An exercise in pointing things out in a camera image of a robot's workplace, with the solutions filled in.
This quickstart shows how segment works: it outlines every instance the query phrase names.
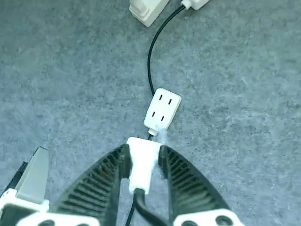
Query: white connector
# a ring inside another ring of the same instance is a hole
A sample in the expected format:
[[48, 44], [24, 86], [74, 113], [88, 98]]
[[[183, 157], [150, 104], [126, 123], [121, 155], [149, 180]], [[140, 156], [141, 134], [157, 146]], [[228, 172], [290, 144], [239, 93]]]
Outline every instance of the white connector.
[[166, 89], [156, 90], [147, 110], [144, 125], [149, 128], [149, 134], [156, 136], [161, 129], [168, 129], [182, 98]]
[[185, 6], [186, 9], [190, 7], [194, 10], [202, 8], [209, 0], [182, 0], [181, 5]]
[[169, 0], [130, 0], [129, 10], [141, 23], [149, 27]]
[[145, 194], [148, 194], [152, 170], [158, 164], [162, 144], [136, 137], [130, 137], [127, 144], [129, 145], [133, 165], [129, 177], [129, 191], [133, 194], [136, 188], [140, 188], [145, 191]]

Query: gray carpet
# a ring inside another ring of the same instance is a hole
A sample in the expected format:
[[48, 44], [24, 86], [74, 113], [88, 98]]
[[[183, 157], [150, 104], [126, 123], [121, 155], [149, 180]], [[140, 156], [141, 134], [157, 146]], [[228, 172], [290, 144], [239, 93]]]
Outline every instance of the gray carpet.
[[[130, 136], [147, 137], [152, 27], [127, 0], [0, 1], [0, 190], [40, 145], [47, 198]], [[246, 225], [301, 222], [301, 4], [211, 0], [161, 34], [154, 86], [182, 96], [168, 145], [216, 186]], [[153, 178], [148, 205], [167, 214]], [[131, 195], [123, 181], [118, 225]], [[136, 215], [133, 225], [147, 225]]]

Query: screw hole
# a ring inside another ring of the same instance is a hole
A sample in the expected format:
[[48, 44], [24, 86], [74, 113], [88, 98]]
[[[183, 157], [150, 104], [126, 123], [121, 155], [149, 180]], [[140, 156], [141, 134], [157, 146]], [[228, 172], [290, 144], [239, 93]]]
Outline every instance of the screw hole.
[[191, 220], [187, 220], [187, 221], [184, 221], [181, 226], [198, 226], [197, 223], [191, 221]]
[[53, 220], [45, 220], [38, 224], [38, 226], [54, 226], [55, 222]]
[[215, 219], [217, 225], [219, 226], [231, 226], [233, 225], [233, 221], [229, 218], [229, 217], [226, 217], [226, 216], [218, 216], [216, 219]]

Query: gray metal part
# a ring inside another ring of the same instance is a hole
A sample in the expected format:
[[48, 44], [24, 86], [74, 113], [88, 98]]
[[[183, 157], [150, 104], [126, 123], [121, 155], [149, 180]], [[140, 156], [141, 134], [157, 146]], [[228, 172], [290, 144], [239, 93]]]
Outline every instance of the gray metal part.
[[15, 189], [16, 197], [41, 204], [44, 201], [49, 170], [48, 150], [38, 147]]

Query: cord connector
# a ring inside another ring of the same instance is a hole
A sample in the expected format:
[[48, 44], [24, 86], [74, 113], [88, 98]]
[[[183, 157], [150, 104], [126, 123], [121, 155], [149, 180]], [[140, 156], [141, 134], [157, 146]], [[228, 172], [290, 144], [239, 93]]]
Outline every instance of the cord connector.
[[127, 140], [127, 144], [129, 145], [133, 165], [129, 177], [129, 191], [131, 194], [134, 194], [134, 190], [140, 188], [145, 191], [145, 194], [148, 194], [152, 170], [158, 164], [162, 144], [137, 137], [130, 137]]
[[181, 5], [185, 6], [186, 9], [190, 7], [194, 10], [202, 8], [209, 0], [182, 0]]

